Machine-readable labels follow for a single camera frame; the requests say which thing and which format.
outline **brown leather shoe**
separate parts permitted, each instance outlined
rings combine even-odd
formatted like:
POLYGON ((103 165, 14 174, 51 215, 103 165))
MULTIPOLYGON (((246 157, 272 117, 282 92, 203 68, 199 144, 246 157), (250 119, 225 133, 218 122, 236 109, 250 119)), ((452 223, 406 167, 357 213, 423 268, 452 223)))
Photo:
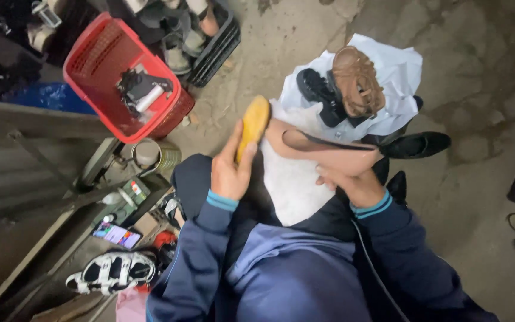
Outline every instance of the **brown leather shoe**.
POLYGON ((280 157, 313 160, 351 177, 367 171, 382 158, 374 145, 326 141, 277 119, 269 121, 265 137, 280 157))
POLYGON ((353 46, 343 47, 335 55, 332 72, 349 116, 372 116, 383 108, 383 88, 367 55, 353 46))
POLYGON ((208 7, 206 8, 206 16, 200 20, 200 29, 209 37, 214 37, 220 30, 220 26, 214 16, 214 5, 211 0, 208 0, 208 7))

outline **smartphone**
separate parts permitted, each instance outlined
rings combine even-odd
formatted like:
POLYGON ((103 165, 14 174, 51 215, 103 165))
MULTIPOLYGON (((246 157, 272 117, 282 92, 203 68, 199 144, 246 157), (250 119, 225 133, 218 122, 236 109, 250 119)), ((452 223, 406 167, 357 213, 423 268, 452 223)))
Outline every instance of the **smartphone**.
POLYGON ((142 238, 142 235, 139 233, 133 233, 110 222, 100 222, 93 231, 93 236, 128 249, 134 247, 142 238))

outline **concrete floor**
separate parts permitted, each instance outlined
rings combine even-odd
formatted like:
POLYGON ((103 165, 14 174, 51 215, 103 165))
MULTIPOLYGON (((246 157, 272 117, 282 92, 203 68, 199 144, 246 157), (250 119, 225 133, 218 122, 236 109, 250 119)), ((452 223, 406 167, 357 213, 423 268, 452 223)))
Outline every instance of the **concrete floor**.
POLYGON ((432 248, 461 274, 466 291, 502 321, 515 321, 515 234, 505 215, 515 176, 515 1, 230 0, 242 43, 197 96, 193 123, 168 137, 184 157, 221 148, 256 94, 278 98, 284 77, 353 33, 424 57, 425 101, 409 132, 441 131, 442 154, 392 161, 432 248))

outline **hand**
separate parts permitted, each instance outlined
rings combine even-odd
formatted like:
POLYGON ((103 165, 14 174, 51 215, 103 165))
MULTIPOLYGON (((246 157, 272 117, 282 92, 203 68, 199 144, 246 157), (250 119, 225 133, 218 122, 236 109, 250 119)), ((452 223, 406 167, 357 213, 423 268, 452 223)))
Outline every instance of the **hand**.
POLYGON ((212 160, 212 184, 210 189, 215 194, 239 201, 246 194, 252 173, 252 161, 258 151, 256 142, 248 143, 239 165, 234 163, 236 150, 240 145, 244 124, 236 123, 232 136, 225 144, 224 150, 212 160))
POLYGON ((355 207, 373 207, 384 198, 383 186, 372 169, 363 172, 358 177, 348 177, 339 171, 323 168, 320 165, 315 170, 320 175, 315 182, 316 185, 326 184, 331 191, 335 191, 337 186, 341 187, 355 207))

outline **shoe brush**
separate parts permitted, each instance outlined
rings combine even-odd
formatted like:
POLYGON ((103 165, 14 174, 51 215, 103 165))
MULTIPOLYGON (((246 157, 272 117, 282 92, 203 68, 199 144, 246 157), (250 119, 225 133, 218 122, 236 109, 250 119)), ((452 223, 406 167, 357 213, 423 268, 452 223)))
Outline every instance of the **shoe brush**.
POLYGON ((244 131, 241 135, 241 142, 238 146, 236 161, 241 161, 249 142, 259 143, 266 131, 269 119, 271 117, 271 106, 269 101, 262 95, 257 95, 252 103, 249 104, 242 121, 244 122, 244 131))

